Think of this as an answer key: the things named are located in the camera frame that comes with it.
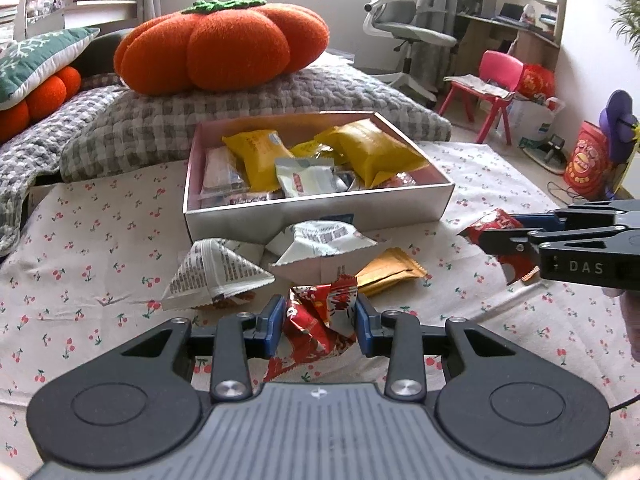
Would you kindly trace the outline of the red hawthorn snack packet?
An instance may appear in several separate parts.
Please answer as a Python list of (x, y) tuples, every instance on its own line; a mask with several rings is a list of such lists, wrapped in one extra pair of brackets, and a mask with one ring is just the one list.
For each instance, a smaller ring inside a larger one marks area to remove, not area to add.
[(527, 249), (528, 232), (511, 214), (497, 208), (466, 226), (459, 235), (493, 256), (501, 266), (506, 284), (511, 285), (536, 269)]

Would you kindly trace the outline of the golden brown snack bar packet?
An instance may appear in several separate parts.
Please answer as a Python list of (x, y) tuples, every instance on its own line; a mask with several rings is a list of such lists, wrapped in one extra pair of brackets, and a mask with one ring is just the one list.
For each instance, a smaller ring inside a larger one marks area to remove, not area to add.
[(402, 282), (426, 278), (427, 270), (401, 248), (387, 248), (357, 274), (359, 291), (375, 296)]

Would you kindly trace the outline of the white nut snack packet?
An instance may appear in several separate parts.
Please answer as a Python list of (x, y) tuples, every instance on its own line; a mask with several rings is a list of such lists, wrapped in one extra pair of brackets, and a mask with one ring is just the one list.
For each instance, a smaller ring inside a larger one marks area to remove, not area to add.
[(162, 308), (220, 309), (248, 304), (257, 289), (276, 280), (259, 265), (264, 251), (262, 245), (226, 238), (194, 242), (165, 289)]

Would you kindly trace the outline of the small red snack packet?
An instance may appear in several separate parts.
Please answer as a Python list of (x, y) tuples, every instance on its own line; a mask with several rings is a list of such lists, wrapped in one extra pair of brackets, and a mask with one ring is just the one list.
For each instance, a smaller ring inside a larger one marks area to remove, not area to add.
[(347, 350), (356, 340), (357, 297), (358, 282), (351, 275), (341, 275), (331, 284), (292, 286), (280, 342), (264, 381)]

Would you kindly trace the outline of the white silver snack packet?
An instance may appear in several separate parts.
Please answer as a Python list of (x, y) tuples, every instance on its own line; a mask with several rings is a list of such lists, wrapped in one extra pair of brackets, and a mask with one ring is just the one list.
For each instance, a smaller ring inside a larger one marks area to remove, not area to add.
[(345, 255), (377, 244), (350, 223), (312, 220), (287, 226), (270, 240), (266, 249), (279, 258), (277, 264), (289, 264), (317, 257)]

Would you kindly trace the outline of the pink rice cracker bar packet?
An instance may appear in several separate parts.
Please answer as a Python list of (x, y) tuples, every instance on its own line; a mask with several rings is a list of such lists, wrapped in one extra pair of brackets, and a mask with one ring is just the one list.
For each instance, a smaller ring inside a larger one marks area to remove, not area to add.
[(206, 151), (201, 198), (242, 193), (249, 188), (235, 154), (225, 146)]

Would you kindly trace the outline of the large yellow snack packet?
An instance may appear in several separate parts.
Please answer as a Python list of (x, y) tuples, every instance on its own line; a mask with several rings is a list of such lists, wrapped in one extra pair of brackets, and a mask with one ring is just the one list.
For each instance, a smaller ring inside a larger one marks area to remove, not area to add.
[(314, 140), (344, 155), (365, 188), (375, 188), (396, 174), (428, 166), (417, 150), (378, 128), (371, 119), (326, 129)]

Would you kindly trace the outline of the orange and silver snack packet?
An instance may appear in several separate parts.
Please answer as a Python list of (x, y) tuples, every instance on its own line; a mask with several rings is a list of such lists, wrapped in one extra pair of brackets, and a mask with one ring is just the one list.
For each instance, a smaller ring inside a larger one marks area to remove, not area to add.
[(356, 182), (352, 170), (328, 158), (278, 158), (276, 173), (286, 198), (343, 193)]

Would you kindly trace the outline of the yellow cola candy packet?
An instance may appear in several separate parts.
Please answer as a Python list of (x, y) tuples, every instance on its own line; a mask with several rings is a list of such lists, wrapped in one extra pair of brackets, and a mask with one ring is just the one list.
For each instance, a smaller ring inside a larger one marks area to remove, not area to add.
[(280, 188), (276, 173), (278, 158), (293, 158), (277, 130), (260, 129), (224, 136), (222, 142), (242, 160), (250, 192), (274, 192)]

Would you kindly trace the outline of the red snack canister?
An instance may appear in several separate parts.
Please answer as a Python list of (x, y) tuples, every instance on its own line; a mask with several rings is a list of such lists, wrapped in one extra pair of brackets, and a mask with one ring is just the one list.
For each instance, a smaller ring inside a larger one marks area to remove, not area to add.
[(565, 183), (586, 200), (604, 200), (609, 169), (608, 138), (597, 125), (584, 120), (568, 158)]

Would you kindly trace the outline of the white plastic bag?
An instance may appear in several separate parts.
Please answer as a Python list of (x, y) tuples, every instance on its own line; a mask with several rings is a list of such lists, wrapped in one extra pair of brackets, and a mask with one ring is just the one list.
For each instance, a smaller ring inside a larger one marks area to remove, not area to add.
[(512, 140), (519, 148), (538, 148), (549, 139), (551, 126), (565, 103), (555, 96), (542, 104), (529, 100), (514, 100), (508, 107)]

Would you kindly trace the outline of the purple flower toy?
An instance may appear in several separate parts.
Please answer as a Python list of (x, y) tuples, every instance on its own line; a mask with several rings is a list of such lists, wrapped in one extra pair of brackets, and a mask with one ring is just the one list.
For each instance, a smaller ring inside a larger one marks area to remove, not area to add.
[(637, 145), (639, 122), (632, 114), (631, 96), (615, 90), (600, 113), (599, 126), (608, 139), (608, 159), (614, 164), (626, 162)]

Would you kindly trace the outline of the red gift bag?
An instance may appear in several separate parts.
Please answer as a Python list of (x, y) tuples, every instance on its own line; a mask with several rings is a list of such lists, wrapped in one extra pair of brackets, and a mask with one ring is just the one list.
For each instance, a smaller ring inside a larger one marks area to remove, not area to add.
[(544, 102), (555, 96), (555, 74), (539, 64), (525, 64), (516, 91), (525, 99)]

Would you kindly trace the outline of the pink kids chair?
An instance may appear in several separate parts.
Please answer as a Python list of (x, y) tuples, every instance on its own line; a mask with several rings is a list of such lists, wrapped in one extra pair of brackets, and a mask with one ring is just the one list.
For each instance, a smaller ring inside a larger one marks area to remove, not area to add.
[(506, 144), (512, 144), (512, 134), (509, 122), (509, 104), (513, 101), (516, 90), (524, 74), (525, 64), (518, 58), (495, 50), (486, 50), (480, 59), (478, 75), (450, 76), (449, 91), (444, 102), (440, 104), (438, 114), (445, 114), (455, 96), (461, 96), (466, 117), (474, 122), (475, 115), (470, 104), (470, 97), (474, 96), (480, 102), (490, 104), (486, 116), (475, 142), (482, 144), (498, 118), (502, 119)]

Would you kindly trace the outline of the pink cardboard box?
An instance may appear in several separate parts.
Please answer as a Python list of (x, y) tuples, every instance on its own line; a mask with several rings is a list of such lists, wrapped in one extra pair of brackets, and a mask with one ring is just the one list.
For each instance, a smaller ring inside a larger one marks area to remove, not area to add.
[(360, 232), (436, 221), (452, 192), (454, 184), (378, 113), (241, 117), (196, 127), (182, 212), (191, 240), (267, 244), (308, 220)]

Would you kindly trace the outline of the small yellow snack packet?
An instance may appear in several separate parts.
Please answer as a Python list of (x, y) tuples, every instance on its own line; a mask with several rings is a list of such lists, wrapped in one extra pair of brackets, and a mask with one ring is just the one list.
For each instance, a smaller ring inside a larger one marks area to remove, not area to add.
[(328, 158), (332, 159), (336, 166), (344, 165), (346, 157), (329, 145), (310, 140), (296, 144), (288, 149), (296, 158)]

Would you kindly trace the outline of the wooden desk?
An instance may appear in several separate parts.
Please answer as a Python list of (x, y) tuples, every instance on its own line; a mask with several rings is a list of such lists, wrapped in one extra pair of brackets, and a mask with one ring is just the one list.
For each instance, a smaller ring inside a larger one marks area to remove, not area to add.
[(561, 50), (567, 0), (476, 0), (454, 22), (459, 40), (449, 73), (478, 73), (487, 50), (552, 72)]

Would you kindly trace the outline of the grey checkered quilt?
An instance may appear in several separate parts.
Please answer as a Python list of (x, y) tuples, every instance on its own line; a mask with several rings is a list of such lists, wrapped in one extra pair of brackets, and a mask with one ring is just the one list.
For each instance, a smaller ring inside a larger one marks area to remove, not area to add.
[(338, 110), (377, 112), (413, 141), (451, 136), (446, 118), (331, 53), (254, 90), (221, 94), (142, 96), (113, 74), (94, 76), (51, 116), (2, 144), (2, 255), (20, 239), (23, 203), (41, 176), (74, 182), (185, 159), (201, 122)]

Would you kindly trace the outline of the grey curtain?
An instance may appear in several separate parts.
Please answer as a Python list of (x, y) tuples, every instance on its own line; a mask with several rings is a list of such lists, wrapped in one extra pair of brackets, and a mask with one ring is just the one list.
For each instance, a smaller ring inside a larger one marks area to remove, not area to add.
[[(414, 24), (447, 36), (454, 36), (454, 21), (470, 0), (418, 0)], [(412, 76), (424, 86), (437, 88), (446, 74), (451, 47), (419, 44), (412, 55)]]

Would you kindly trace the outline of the grey office chair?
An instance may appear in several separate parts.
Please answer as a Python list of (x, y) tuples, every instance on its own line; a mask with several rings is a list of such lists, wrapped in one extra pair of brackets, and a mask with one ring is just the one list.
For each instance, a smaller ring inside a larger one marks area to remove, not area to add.
[(422, 86), (410, 74), (413, 47), (415, 44), (427, 44), (450, 49), (457, 44), (457, 40), (443, 32), (413, 25), (412, 22), (418, 12), (416, 0), (370, 0), (363, 9), (366, 12), (366, 18), (362, 29), (368, 36), (399, 40), (400, 45), (395, 48), (396, 52), (399, 52), (404, 44), (408, 44), (402, 61), (402, 70), (398, 73), (377, 74), (374, 78), (390, 88), (408, 87), (434, 105), (438, 90), (432, 84), (427, 87)]

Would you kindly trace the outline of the orange pumpkin plush pillow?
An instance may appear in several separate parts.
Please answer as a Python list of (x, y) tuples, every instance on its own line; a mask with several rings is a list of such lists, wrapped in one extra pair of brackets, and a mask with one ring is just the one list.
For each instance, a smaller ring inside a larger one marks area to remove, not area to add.
[(241, 91), (307, 67), (330, 30), (313, 10), (265, 0), (198, 0), (152, 18), (118, 45), (114, 70), (145, 96)]

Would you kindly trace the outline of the orange plush ball cushion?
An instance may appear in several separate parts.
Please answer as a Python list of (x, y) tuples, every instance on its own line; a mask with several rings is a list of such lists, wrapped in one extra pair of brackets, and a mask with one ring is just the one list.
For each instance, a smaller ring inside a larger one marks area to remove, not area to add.
[(65, 102), (76, 96), (81, 76), (76, 68), (66, 66), (42, 84), (26, 99), (0, 113), (0, 142), (5, 144), (29, 126), (35, 125), (56, 112)]

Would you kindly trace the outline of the dark grey sofa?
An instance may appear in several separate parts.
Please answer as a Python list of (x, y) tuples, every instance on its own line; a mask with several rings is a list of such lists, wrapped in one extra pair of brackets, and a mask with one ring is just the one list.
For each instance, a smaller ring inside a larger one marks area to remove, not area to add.
[(132, 28), (126, 28), (99, 36), (70, 63), (70, 66), (77, 70), (82, 78), (114, 73), (115, 51), (130, 32)]

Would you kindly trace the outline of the green snowflake cushion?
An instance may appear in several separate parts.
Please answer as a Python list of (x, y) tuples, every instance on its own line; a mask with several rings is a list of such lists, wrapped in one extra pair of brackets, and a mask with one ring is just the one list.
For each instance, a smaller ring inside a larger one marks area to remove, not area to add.
[(61, 29), (9, 46), (1, 55), (1, 109), (22, 102), (43, 81), (69, 66), (99, 32), (99, 27)]

